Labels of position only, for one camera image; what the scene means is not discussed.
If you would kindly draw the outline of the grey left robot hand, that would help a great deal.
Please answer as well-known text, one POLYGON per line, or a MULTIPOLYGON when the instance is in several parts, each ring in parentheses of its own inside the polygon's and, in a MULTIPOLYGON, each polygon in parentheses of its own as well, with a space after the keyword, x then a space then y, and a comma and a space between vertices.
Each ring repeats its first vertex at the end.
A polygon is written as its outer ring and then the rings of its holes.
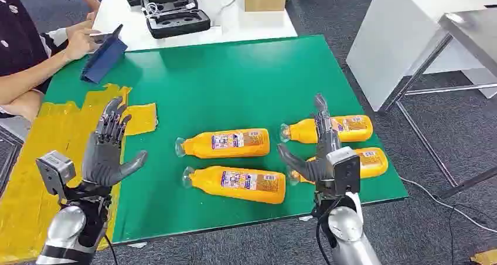
POLYGON ((148 152, 142 150, 128 162, 121 162, 122 140, 131 115, 123 117, 127 105, 122 97, 113 98, 104 107, 96 129, 90 134, 81 170, 83 180, 112 187, 144 166, 148 152))

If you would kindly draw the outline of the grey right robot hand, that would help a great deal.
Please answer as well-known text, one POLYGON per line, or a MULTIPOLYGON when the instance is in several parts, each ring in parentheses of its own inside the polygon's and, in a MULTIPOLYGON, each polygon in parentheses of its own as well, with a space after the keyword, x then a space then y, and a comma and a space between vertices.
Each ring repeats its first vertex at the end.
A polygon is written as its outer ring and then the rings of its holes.
POLYGON ((314 97, 316 113, 314 114, 317 135, 316 156, 313 161, 304 161, 292 154, 285 144, 278 144, 277 151, 282 161, 292 170, 297 171, 308 181, 332 180, 333 174, 328 171, 326 155, 340 148, 338 133, 334 131, 328 104, 322 94, 314 97))

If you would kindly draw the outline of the person's right hand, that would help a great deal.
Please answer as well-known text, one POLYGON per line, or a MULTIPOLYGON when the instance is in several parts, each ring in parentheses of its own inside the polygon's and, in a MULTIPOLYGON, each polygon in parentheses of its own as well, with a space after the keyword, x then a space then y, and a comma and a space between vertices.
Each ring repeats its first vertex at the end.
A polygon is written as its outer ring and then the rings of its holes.
POLYGON ((91 34, 100 33, 93 30, 93 21, 87 20, 66 28, 68 45, 63 51, 67 62, 81 59, 84 55, 95 51, 100 45, 95 42, 91 34))

